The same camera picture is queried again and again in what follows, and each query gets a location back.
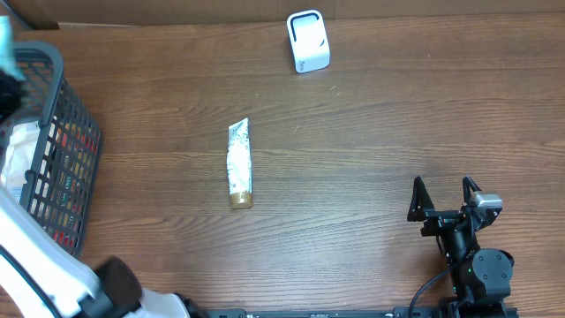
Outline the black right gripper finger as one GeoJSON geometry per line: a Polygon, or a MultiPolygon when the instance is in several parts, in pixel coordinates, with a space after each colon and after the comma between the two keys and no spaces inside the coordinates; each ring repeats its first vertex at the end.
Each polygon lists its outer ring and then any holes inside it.
{"type": "Polygon", "coordinates": [[[465,204],[470,204],[473,202],[473,195],[476,192],[480,192],[481,188],[475,183],[470,175],[465,175],[462,180],[463,184],[463,202],[465,204]]]}
{"type": "Polygon", "coordinates": [[[426,190],[425,183],[420,176],[414,178],[411,204],[409,207],[408,222],[424,222],[429,213],[433,213],[435,207],[426,190]]]}

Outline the white Pantene tube gold cap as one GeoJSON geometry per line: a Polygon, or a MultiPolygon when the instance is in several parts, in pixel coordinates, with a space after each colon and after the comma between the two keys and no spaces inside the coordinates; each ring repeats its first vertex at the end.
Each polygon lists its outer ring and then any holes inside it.
{"type": "Polygon", "coordinates": [[[252,156],[247,117],[229,127],[226,167],[231,207],[251,208],[253,206],[252,156]]]}

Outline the clear beige zip pouch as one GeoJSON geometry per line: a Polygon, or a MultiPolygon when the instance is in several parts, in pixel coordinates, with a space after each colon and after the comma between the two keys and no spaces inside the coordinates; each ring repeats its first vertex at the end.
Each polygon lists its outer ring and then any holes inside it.
{"type": "Polygon", "coordinates": [[[15,125],[12,130],[1,181],[17,201],[26,183],[26,172],[31,169],[40,132],[37,121],[15,125]]]}

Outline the teal wipes packet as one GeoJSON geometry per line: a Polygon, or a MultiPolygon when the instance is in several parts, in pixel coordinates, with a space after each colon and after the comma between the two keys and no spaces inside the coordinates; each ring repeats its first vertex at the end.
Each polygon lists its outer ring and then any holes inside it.
{"type": "Polygon", "coordinates": [[[1,71],[13,77],[16,81],[24,81],[25,77],[17,65],[13,48],[13,32],[8,16],[1,17],[0,30],[1,71]]]}

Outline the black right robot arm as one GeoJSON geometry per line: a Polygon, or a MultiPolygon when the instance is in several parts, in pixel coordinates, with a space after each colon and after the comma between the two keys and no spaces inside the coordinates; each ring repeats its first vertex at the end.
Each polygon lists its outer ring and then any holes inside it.
{"type": "Polygon", "coordinates": [[[511,294],[514,258],[500,249],[482,248],[477,237],[502,212],[502,198],[482,191],[470,176],[463,178],[462,185],[463,205],[439,211],[422,178],[414,179],[407,220],[422,223],[420,234],[436,239],[447,268],[416,292],[408,316],[413,316],[418,298],[429,286],[450,275],[455,295],[439,302],[434,317],[516,317],[517,311],[504,304],[511,294]]]}

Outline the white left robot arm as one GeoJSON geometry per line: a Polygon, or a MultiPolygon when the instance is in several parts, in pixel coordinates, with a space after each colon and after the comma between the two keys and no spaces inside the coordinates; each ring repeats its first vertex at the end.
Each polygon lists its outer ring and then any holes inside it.
{"type": "Polygon", "coordinates": [[[189,300],[140,285],[117,257],[91,269],[1,189],[1,286],[25,317],[202,317],[189,300]]]}

